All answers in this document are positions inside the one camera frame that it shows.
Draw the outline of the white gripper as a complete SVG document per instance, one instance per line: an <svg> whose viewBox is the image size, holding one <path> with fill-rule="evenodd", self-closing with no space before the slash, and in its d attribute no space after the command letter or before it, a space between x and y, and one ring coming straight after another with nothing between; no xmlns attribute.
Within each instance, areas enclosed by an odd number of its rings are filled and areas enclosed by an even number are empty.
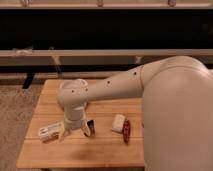
<svg viewBox="0 0 213 171"><path fill-rule="evenodd" d="M79 120L69 120L67 118L64 118L64 126L66 129L77 130L82 128L84 135L90 137L91 136L90 128L87 124L84 123L85 123L84 118L81 118ZM59 141L63 141L68 135L69 135L68 130L61 130L59 133Z"/></svg>

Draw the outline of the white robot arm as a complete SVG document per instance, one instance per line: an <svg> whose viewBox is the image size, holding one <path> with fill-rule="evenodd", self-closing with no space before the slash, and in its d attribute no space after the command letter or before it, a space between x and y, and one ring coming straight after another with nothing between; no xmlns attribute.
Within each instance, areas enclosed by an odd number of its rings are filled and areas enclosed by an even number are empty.
<svg viewBox="0 0 213 171"><path fill-rule="evenodd" d="M213 73L202 62L174 56L58 92L69 128L77 107L121 98L142 100L145 171L213 171Z"/></svg>

